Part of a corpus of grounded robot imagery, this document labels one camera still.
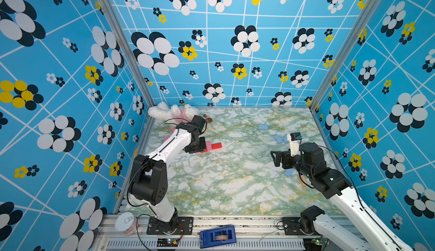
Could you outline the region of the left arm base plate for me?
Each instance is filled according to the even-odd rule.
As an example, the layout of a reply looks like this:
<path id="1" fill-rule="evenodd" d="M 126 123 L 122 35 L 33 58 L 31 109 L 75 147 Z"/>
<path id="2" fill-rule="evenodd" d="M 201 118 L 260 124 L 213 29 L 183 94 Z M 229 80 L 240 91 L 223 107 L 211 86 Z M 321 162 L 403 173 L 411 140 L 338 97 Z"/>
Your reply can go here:
<path id="1" fill-rule="evenodd" d="M 193 217 L 177 217 L 169 223 L 150 217 L 148 220 L 147 235 L 191 235 L 193 230 Z"/>

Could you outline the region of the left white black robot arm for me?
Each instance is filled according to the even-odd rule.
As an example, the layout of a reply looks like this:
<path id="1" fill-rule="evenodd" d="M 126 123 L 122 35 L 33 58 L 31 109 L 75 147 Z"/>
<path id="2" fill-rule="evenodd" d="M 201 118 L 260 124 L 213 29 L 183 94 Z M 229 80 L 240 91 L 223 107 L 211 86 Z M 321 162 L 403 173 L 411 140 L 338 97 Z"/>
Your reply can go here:
<path id="1" fill-rule="evenodd" d="M 207 127 L 206 120 L 195 115 L 191 121 L 178 124 L 172 135 L 154 151 L 137 155 L 131 169 L 128 195 L 149 206 L 154 216 L 151 221 L 161 232 L 171 233 L 177 229 L 178 212 L 167 198 L 167 162 L 180 152 L 193 154 L 206 149 L 202 134 Z"/>

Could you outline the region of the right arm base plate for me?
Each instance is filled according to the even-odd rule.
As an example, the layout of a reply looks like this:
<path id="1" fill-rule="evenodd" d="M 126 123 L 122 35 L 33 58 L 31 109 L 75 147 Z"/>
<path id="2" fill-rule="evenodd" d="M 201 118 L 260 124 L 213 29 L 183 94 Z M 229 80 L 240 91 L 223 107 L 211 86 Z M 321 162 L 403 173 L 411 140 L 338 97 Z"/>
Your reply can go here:
<path id="1" fill-rule="evenodd" d="M 321 236 L 310 228 L 304 228 L 298 217 L 283 217 L 282 223 L 286 236 Z"/>

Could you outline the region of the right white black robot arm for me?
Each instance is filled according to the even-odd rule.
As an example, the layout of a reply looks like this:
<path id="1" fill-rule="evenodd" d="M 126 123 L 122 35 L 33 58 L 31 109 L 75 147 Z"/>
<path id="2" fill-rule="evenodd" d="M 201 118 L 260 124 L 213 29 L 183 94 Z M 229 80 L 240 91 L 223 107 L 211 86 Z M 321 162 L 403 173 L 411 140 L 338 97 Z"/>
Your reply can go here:
<path id="1" fill-rule="evenodd" d="M 289 150 L 270 154 L 275 166 L 305 176 L 311 187 L 339 208 L 362 236 L 338 225 L 318 206 L 301 212 L 300 226 L 305 234 L 322 235 L 344 251 L 412 250 L 369 208 L 341 171 L 327 166 L 322 147 L 295 141 Z"/>

